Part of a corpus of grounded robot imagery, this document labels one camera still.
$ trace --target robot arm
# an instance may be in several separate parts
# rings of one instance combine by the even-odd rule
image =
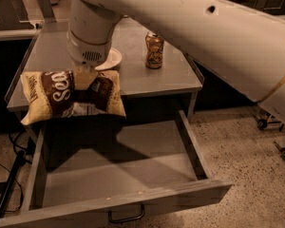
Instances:
[[[72,6],[68,38],[76,62],[101,64],[126,14],[285,123],[284,20],[226,0],[73,0]],[[100,46],[87,53],[96,61],[80,43]]]

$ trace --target concrete floor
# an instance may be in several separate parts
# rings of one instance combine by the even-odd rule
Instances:
[[[234,183],[221,203],[110,227],[285,227],[285,161],[273,144],[285,146],[285,127],[259,130],[258,112],[257,106],[198,111],[191,122],[212,174]],[[23,135],[19,143],[25,146],[27,140]],[[11,168],[14,158],[8,136],[0,135],[0,162]],[[18,176],[24,189],[28,173],[26,164]],[[7,176],[0,167],[0,181]],[[8,209],[17,207],[19,195],[15,186]]]

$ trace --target black handle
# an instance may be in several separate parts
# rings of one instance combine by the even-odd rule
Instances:
[[[108,220],[113,223],[113,224],[120,224],[120,223],[125,223],[125,222],[129,222],[129,221],[133,221],[133,220],[137,220],[137,219],[141,219],[144,216],[144,206],[143,204],[141,205],[141,213],[136,216],[136,217],[131,217],[131,218],[122,218],[122,219],[116,219],[114,220],[112,218],[112,211],[108,212]]]

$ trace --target gold can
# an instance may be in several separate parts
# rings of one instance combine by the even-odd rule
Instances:
[[[156,69],[162,66],[162,52],[164,40],[156,33],[149,31],[145,36],[147,54],[145,66]]]

